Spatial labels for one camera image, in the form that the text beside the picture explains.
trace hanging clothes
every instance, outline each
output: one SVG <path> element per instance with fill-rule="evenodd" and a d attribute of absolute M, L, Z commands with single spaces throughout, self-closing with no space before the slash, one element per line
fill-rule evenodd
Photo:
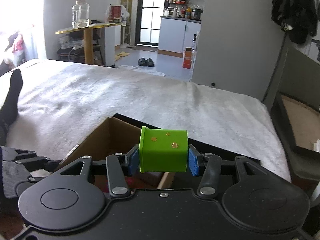
<path fill-rule="evenodd" d="M 317 11 L 314 0 L 272 0 L 272 17 L 291 41 L 304 44 L 316 35 Z"/>

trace black sock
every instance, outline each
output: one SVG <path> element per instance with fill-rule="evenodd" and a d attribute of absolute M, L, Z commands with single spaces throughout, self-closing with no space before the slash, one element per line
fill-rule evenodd
<path fill-rule="evenodd" d="M 10 88 L 7 97 L 0 109 L 0 127 L 5 134 L 8 133 L 8 128 L 17 119 L 18 116 L 18 97 L 23 85 L 20 69 L 12 72 L 10 78 Z"/>

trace black chair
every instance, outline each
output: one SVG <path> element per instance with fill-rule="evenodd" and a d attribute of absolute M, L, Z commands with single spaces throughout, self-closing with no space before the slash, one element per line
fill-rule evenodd
<path fill-rule="evenodd" d="M 95 23 L 101 23 L 101 22 L 97 20 L 92 20 L 91 23 L 95 24 Z M 70 38 L 73 38 L 75 40 L 83 40 L 83 31 L 70 32 L 69 36 Z M 101 45 L 99 44 L 99 39 L 101 39 L 100 36 L 101 36 L 101 28 L 92 30 L 93 40 L 97 42 L 97 44 L 93 45 L 93 52 L 96 52 L 96 51 L 100 52 L 101 62 L 104 65 L 104 60 L 101 52 Z M 84 55 L 84 48 L 80 48 L 76 50 L 72 50 L 72 48 L 58 49 L 57 54 L 58 54 L 59 60 L 61 60 L 62 57 L 67 57 L 68 61 L 70 61 L 71 57 L 77 58 Z"/>

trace green box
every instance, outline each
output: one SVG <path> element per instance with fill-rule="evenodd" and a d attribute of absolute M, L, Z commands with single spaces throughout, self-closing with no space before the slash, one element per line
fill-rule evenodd
<path fill-rule="evenodd" d="M 188 161 L 186 130 L 141 128 L 139 159 L 141 173 L 185 172 Z"/>

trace bed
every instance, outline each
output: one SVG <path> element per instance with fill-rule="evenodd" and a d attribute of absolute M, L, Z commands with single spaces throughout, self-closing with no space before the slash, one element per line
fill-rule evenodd
<path fill-rule="evenodd" d="M 257 99 L 130 70 L 53 60 L 19 67 L 24 85 L 7 146 L 61 159 L 115 113 L 261 160 L 290 181 L 282 145 Z M 11 73 L 0 77 L 0 105 Z"/>

